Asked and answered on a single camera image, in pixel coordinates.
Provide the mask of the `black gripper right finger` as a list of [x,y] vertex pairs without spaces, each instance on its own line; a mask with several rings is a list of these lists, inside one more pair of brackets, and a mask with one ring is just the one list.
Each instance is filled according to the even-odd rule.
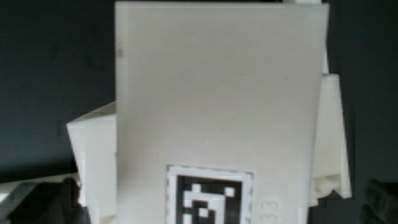
[[358,217],[360,224],[398,224],[398,182],[369,180]]

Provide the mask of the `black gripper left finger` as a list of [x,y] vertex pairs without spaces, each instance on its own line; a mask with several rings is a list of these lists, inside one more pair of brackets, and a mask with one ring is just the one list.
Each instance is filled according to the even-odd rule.
[[70,177],[60,182],[22,182],[0,202],[0,224],[90,224],[77,199]]

